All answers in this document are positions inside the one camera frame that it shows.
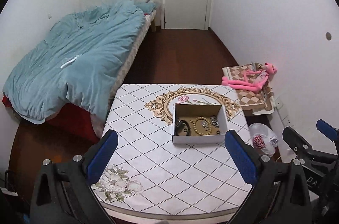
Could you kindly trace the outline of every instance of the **blue comforter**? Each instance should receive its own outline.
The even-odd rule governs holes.
[[[35,124],[66,103],[105,121],[111,87],[144,22],[129,0],[65,16],[12,70],[4,94]]]

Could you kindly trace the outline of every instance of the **white cardboard box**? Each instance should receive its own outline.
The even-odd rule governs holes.
[[[219,128],[213,128],[219,130],[220,134],[215,135],[203,135],[199,136],[194,132],[193,124],[189,122],[191,128],[191,136],[175,135],[175,120],[180,119],[183,116],[184,119],[196,119],[199,116],[210,117],[216,115],[219,123]],[[225,106],[221,105],[188,105],[188,104],[175,104],[173,110],[173,126],[172,126],[172,142],[173,144],[210,144],[210,143],[222,143],[225,140],[225,134],[228,131],[227,117]]]

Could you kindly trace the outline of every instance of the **blue gripper pad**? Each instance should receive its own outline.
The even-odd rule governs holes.
[[[246,146],[248,145],[244,143],[234,130],[226,132],[225,147],[227,151],[231,155],[244,181],[254,186],[258,181],[258,164],[256,166],[253,162],[245,150]]]
[[[338,140],[337,130],[322,119],[317,121],[317,130],[333,142]]]
[[[118,135],[114,130],[110,129],[98,144],[92,146],[88,152],[86,152],[85,164],[83,164],[83,166],[86,168],[88,185],[99,181],[117,146]]]

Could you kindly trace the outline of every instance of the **plush toy head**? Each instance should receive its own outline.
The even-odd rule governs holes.
[[[275,74],[277,72],[277,68],[271,63],[265,63],[264,69],[267,71],[268,74]]]

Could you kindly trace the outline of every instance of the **table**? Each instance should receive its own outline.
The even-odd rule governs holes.
[[[228,220],[246,198],[251,185],[224,143],[172,143],[172,110],[179,101],[225,105],[228,129],[251,144],[238,95],[228,86],[122,85],[104,129],[114,129],[119,144],[92,185],[110,215],[136,223],[217,223]]]

